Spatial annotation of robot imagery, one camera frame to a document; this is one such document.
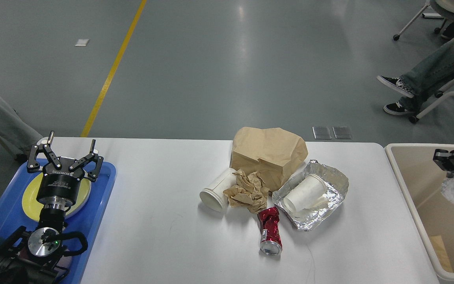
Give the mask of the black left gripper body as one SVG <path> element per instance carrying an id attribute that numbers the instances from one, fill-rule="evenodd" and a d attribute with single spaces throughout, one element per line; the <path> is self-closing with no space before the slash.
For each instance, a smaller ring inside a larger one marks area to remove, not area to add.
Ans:
<path id="1" fill-rule="evenodd" d="M 80 203 L 85 202 L 91 190 L 90 180 L 84 178 L 86 159 L 58 159 L 61 169 L 56 169 L 52 162 L 45 165 L 36 201 L 47 207 L 54 204 L 60 208 L 74 207 L 78 199 Z"/>

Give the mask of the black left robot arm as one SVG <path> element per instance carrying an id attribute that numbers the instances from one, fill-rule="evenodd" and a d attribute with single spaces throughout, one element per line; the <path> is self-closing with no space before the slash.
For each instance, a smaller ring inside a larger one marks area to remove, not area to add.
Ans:
<path id="1" fill-rule="evenodd" d="M 95 140 L 80 159 L 56 156 L 53 139 L 51 131 L 46 141 L 31 147 L 26 169 L 43 175 L 36 196 L 43 208 L 33 231 L 20 226 L 0 246 L 0 284 L 58 284 L 60 271 L 69 273 L 60 261 L 87 251 L 82 232 L 65 232 L 65 215 L 77 203 L 81 182 L 97 180 L 104 158 Z"/>

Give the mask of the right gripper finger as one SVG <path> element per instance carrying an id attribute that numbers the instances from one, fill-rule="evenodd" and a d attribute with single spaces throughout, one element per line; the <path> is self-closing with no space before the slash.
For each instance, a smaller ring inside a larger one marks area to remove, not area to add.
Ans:
<path id="1" fill-rule="evenodd" d="M 445 172 L 454 172 L 454 150 L 447 151 L 445 149 L 435 149 L 434 151 L 434 163 Z"/>

